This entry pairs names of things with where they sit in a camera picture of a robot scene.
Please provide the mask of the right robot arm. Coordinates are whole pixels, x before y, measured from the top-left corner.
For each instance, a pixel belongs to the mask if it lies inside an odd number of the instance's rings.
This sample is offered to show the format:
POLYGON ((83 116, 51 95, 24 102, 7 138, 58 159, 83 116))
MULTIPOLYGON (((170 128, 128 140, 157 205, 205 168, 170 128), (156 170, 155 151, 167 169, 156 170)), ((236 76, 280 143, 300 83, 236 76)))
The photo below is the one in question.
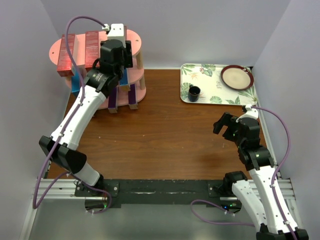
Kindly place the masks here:
POLYGON ((258 112, 248 111, 237 117, 225 112, 213 124, 213 133, 222 135, 237 146, 239 159, 251 176, 257 194, 242 171, 227 173, 221 188, 230 197, 236 196, 247 211, 256 229, 258 240, 307 240, 305 229, 292 217, 275 176, 275 164, 269 150, 260 144, 258 112))

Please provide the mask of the blue toothpaste box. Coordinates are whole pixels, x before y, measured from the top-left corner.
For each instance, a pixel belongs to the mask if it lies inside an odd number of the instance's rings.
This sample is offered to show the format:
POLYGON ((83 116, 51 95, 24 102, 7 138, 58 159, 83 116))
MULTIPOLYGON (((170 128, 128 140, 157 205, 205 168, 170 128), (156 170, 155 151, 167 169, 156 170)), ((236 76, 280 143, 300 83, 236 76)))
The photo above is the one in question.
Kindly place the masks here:
POLYGON ((81 89, 80 77, 79 77, 79 74, 76 73, 74 76, 71 77, 71 93, 75 97, 78 97, 80 89, 81 89))
POLYGON ((128 80, 127 75, 123 75, 119 80, 118 88, 124 92, 129 92, 131 90, 130 81, 128 80))

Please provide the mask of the silver purple toothpaste box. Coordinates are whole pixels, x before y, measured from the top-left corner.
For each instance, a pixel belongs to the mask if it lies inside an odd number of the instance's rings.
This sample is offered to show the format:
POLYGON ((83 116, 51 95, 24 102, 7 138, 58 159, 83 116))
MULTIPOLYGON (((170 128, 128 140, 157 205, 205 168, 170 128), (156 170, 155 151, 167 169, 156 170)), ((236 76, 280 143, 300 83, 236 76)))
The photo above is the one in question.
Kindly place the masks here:
POLYGON ((118 112, 118 88, 115 87, 108 97, 108 111, 111 114, 118 112))

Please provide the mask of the blue toothpaste box front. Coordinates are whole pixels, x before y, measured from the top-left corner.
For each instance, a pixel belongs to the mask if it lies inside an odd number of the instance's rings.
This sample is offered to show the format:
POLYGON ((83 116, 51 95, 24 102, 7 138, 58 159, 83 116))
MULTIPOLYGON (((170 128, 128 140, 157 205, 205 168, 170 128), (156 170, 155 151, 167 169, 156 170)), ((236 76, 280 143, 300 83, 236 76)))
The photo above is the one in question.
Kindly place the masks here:
POLYGON ((81 89, 80 77, 79 77, 79 74, 76 73, 74 76, 71 77, 71 93, 75 97, 78 97, 80 89, 81 89))

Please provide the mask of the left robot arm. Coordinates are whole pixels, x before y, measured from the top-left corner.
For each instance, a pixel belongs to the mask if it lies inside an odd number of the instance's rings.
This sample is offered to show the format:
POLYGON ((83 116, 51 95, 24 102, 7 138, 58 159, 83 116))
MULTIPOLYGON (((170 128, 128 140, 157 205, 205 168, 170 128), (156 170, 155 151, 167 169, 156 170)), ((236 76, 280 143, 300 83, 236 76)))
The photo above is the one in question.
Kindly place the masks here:
POLYGON ((100 57, 86 74, 78 99, 51 136, 42 136, 39 145, 48 159, 86 183, 86 191, 99 196, 103 177, 77 150, 80 139, 99 106, 116 89, 126 68, 133 67, 131 41, 108 39, 100 43, 100 57))

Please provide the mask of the red toothpaste box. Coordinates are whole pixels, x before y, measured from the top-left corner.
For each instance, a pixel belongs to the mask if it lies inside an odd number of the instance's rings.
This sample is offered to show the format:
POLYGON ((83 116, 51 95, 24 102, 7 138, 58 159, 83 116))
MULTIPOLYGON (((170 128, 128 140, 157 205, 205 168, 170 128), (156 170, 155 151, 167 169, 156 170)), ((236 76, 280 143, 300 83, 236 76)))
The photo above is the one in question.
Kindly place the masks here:
POLYGON ((96 59, 100 56, 100 42, 98 31, 87 31, 85 33, 85 64, 86 71, 92 69, 96 59))
MULTIPOLYGON (((71 33, 67 35, 68 47, 71 56, 74 60, 77 58, 78 51, 78 37, 76 34, 71 33)), ((76 73, 74 64, 68 54, 65 35, 62 35, 59 49, 59 56, 57 61, 56 70, 61 77, 72 77, 76 73)))

